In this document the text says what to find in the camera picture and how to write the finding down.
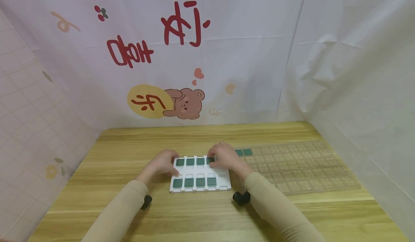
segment black plastic clip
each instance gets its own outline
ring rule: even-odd
[[[144,197],[144,204],[143,206],[141,206],[141,210],[146,210],[148,205],[150,205],[151,201],[153,200],[153,198],[150,195],[146,195]]]
[[[239,206],[243,206],[251,201],[251,194],[246,191],[243,195],[240,192],[234,193],[232,199],[238,204]]]

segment fabric backdrop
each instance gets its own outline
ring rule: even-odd
[[[415,239],[415,0],[0,4],[96,133],[308,120]]]

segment white plastic tray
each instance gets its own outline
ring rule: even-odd
[[[187,160],[193,158],[194,165],[188,166]],[[203,158],[205,160],[204,165],[197,165],[197,158]],[[229,179],[229,170],[224,169],[213,169],[206,164],[207,156],[203,157],[181,157],[175,158],[174,168],[176,168],[180,175],[172,176],[170,182],[170,193],[175,192],[194,192],[194,191],[228,191],[231,189],[231,181]],[[176,166],[177,160],[184,159],[183,166]],[[185,187],[185,179],[193,178],[193,186]],[[204,178],[205,185],[202,187],[196,187],[196,179]],[[208,178],[216,178],[216,185],[208,186]],[[182,179],[182,185],[180,188],[173,188],[173,182],[175,179]]]

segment wooden table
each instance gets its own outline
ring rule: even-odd
[[[317,139],[307,122],[106,130],[29,241],[80,241],[123,185],[164,148],[193,156],[219,141],[240,147]],[[241,186],[233,173],[231,182],[231,191],[170,194],[170,177],[155,177],[148,188],[153,202],[137,214],[124,241],[279,241],[250,204],[233,203]],[[364,188],[289,198],[327,241],[407,241]]]

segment beige sleeve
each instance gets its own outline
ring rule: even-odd
[[[301,211],[261,174],[250,174],[244,185],[251,193],[251,203],[256,212],[282,234],[284,241],[325,241]]]
[[[82,242],[117,242],[128,230],[144,203],[148,189],[139,181],[131,181],[101,212]]]

